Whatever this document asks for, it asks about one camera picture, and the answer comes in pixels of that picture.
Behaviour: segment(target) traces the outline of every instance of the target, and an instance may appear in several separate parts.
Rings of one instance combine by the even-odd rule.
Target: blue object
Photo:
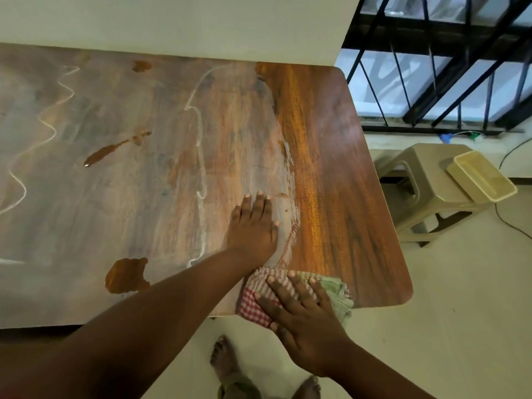
[[[452,138],[453,138],[452,133],[445,133],[445,134],[439,135],[439,139],[442,140],[443,144],[450,144]]]

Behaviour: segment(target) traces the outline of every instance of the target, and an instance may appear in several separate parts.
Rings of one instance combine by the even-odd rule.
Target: foot
[[[214,343],[210,362],[220,382],[227,375],[240,372],[235,349],[233,349],[231,342],[226,336],[220,336],[218,341]]]
[[[318,383],[318,378],[314,375],[310,375],[300,387],[297,389],[292,399],[320,399],[320,384]]]

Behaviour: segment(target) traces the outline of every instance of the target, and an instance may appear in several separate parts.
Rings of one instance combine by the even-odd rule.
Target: tiled floor
[[[500,204],[532,234],[532,187]],[[413,299],[353,311],[355,342],[438,398],[525,398],[532,380],[532,241],[482,213],[424,248],[404,244]],[[265,397],[290,397],[306,373],[270,331],[236,316],[206,320],[146,399],[215,398],[212,344],[227,334]],[[347,398],[321,379],[324,398]]]

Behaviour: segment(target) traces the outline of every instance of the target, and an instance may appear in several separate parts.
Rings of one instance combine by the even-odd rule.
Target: table
[[[194,265],[259,189],[268,265],[341,277],[357,308],[411,297],[340,70],[0,44],[0,328],[83,324]]]

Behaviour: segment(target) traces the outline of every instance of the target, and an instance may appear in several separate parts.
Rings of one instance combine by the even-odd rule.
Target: folded towel
[[[337,278],[325,277],[307,272],[297,272],[297,274],[301,277],[305,287],[314,299],[316,299],[316,294],[309,286],[309,278],[314,277],[321,282],[322,287],[327,291],[327,294],[331,299],[332,308],[336,317],[343,324],[344,320],[351,315],[351,309],[354,306],[354,302],[351,300],[351,294],[349,293],[346,284]],[[270,327],[272,320],[257,304],[254,295],[255,293],[259,293],[262,296],[269,298],[277,306],[282,306],[281,302],[279,302],[276,295],[266,282],[266,279],[271,275],[285,286],[289,293],[299,301],[299,295],[294,290],[294,286],[288,278],[288,270],[268,267],[262,267],[255,270],[246,282],[242,293],[242,299],[236,313],[244,319],[259,324],[265,328]]]

